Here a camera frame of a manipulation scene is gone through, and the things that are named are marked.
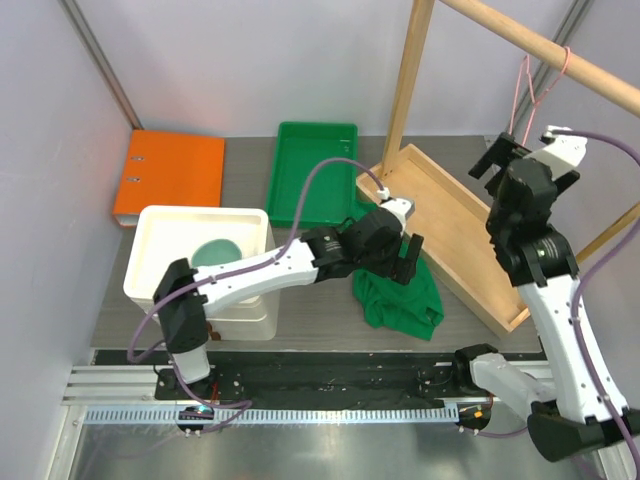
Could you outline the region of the green t shirt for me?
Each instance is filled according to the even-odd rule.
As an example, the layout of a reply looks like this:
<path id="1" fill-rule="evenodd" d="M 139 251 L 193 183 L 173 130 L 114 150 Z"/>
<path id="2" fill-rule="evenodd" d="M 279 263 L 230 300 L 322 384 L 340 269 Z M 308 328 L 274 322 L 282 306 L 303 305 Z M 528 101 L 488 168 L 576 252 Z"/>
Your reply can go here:
<path id="1" fill-rule="evenodd" d="M 366 270 L 352 274 L 352 292 L 373 328 L 388 328 L 430 341 L 445 312 L 434 277 L 422 257 L 408 285 L 400 285 Z"/>

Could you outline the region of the pink wire hanger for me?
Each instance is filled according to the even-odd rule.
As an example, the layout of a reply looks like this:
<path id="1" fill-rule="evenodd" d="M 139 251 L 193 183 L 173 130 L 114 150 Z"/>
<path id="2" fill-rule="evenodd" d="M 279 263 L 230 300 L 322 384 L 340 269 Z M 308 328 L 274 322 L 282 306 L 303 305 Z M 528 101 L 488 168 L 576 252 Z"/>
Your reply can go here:
<path id="1" fill-rule="evenodd" d="M 510 114 L 510 118 L 509 118 L 507 133 L 510 134 L 510 135 L 514 135 L 514 133 L 515 133 L 515 126 L 516 126 L 515 120 L 516 120 L 516 110 L 517 110 L 518 95 L 520 93 L 520 87 L 522 85 L 523 79 L 526 79 L 527 93 L 525 94 L 525 97 L 530 101 L 531 112 L 530 112 L 529 118 L 527 120 L 527 124 L 526 124 L 526 128 L 525 128 L 524 134 L 522 136 L 522 142 L 521 142 L 522 145 L 525 145 L 527 143 L 527 140 L 529 138 L 531 127 L 533 125 L 533 121 L 534 121 L 534 118 L 536 116 L 538 107 L 541 105 L 541 103 L 544 101 L 544 99 L 550 93 L 550 91 L 560 81 L 560 79 L 565 75 L 565 73 L 566 73 L 566 71 L 568 69 L 568 66 L 570 64 L 571 57 L 572 57 L 572 51 L 571 51 L 571 48 L 569 46 L 564 46 L 563 50 L 564 50 L 564 53 L 565 53 L 565 58 L 564 58 L 564 63 L 562 65 L 558 75 L 551 82 L 551 84 L 549 86 L 547 86 L 538 95 L 536 95 L 534 93 L 534 88 L 533 88 L 533 75 L 531 73 L 531 56 L 529 54 L 525 54 L 523 59 L 522 59 L 522 61 L 521 61 L 521 64 L 520 64 L 519 70 L 518 70 L 518 76 L 517 76 L 517 80 L 516 80 L 516 85 L 515 85 L 515 89 L 514 89 L 512 109 L 511 109 L 511 114 Z"/>

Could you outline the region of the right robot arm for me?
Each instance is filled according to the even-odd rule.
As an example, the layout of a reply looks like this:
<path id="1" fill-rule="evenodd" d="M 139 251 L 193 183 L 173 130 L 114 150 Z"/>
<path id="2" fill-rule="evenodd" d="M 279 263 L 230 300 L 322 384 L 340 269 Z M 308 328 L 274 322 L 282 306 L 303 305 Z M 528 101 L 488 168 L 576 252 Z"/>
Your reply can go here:
<path id="1" fill-rule="evenodd" d="M 454 354 L 457 391 L 497 396 L 526 423 L 542 457 L 558 462 L 626 442 L 639 451 L 639 412 L 616 386 L 590 327 L 584 287 L 568 240 L 549 222 L 554 202 L 578 181 L 578 165 L 595 133 L 550 126 L 543 148 L 530 151 L 501 133 L 470 176 L 498 172 L 485 188 L 493 199 L 486 222 L 496 259 L 526 304 L 553 375 L 546 387 L 488 344 Z"/>

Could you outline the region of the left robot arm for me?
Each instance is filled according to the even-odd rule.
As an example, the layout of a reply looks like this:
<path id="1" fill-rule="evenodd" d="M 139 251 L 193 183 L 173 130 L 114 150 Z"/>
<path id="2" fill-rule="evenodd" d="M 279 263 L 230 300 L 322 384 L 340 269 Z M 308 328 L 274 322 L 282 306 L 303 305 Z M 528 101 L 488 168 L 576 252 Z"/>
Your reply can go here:
<path id="1" fill-rule="evenodd" d="M 153 294 L 152 312 L 159 318 L 179 388 L 193 399 L 211 391 L 207 317 L 233 304 L 346 278 L 357 270 L 408 284 L 424 239 L 405 234 L 407 218 L 376 207 L 359 220 L 312 228 L 278 249 L 210 270 L 197 269 L 185 258 L 173 261 Z"/>

